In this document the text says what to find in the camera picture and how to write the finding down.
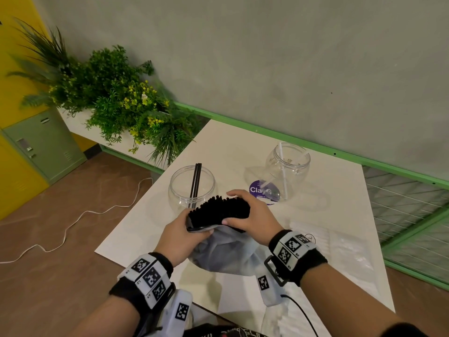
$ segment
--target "brown floor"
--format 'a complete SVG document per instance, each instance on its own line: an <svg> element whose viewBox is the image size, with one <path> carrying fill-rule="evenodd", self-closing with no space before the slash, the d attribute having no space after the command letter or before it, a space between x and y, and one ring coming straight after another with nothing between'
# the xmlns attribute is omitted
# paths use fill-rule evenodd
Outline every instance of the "brown floor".
<svg viewBox="0 0 449 337"><path fill-rule="evenodd" d="M34 243L58 246L64 229L84 210L130 204L150 172L106 153L90 159L0 221L0 261ZM142 183L140 198L151 186ZM129 209L86 214L60 249L33 249L0 265L0 335L64 336L107 297L122 267L93 251ZM397 313L432 337L449 336L449 293L387 268Z"/></svg>

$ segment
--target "clear plastic jar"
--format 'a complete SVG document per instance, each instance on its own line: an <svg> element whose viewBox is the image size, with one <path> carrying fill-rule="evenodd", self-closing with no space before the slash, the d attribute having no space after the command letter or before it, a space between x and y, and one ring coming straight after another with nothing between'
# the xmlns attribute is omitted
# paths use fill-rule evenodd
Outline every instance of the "clear plastic jar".
<svg viewBox="0 0 449 337"><path fill-rule="evenodd" d="M168 200L171 209L179 214L184 208L199 207L216 194L215 177L209 169L201 166L198 196L190 197L195 166L188 165L177 170L170 179L168 187Z"/></svg>
<svg viewBox="0 0 449 337"><path fill-rule="evenodd" d="M310 154L303 147L280 143L268 155L259 187L273 201L287 201L306 178Z"/></svg>

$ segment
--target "person's left hand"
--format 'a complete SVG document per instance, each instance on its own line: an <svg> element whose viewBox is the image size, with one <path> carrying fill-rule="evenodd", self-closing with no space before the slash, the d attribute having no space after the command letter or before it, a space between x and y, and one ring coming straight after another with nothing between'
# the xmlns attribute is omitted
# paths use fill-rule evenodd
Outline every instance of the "person's left hand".
<svg viewBox="0 0 449 337"><path fill-rule="evenodd" d="M184 209L175 220L165 226L158 245L154 249L154 252L164 255L173 267L178 266L187 259L196 245L210 237L214 232L210 230L189 233L185 227L185 221L189 212L190 209Z"/></svg>

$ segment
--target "artificial plant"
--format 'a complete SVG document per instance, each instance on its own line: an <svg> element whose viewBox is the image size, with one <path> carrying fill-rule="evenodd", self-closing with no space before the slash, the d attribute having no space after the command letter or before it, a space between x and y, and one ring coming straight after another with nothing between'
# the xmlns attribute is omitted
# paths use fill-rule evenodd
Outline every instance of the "artificial plant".
<svg viewBox="0 0 449 337"><path fill-rule="evenodd" d="M48 86L38 95L27 95L27 106L58 106L75 116L86 108L92 109L87 128L97 126L109 143L121 141L121 135L130 131L134 137L135 153L139 144L155 148L150 159L156 164L164 160L170 165L177 155L193 140L200 129L199 118L179 109L166 96L159 94L142 75L151 75L151 61L132 66L126 50L114 46L112 50L93 51L86 62L79 62L67 54L64 39L50 32L48 38L24 22L19 22L22 33L38 54L38 62L15 58L23 71L10 72Z"/></svg>

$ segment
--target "concrete wall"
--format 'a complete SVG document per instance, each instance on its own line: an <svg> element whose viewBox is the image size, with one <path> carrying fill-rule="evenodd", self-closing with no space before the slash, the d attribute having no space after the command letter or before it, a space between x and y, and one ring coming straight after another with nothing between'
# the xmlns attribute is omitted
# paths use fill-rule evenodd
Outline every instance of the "concrete wall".
<svg viewBox="0 0 449 337"><path fill-rule="evenodd" d="M35 0L183 103L449 180L449 0Z"/></svg>

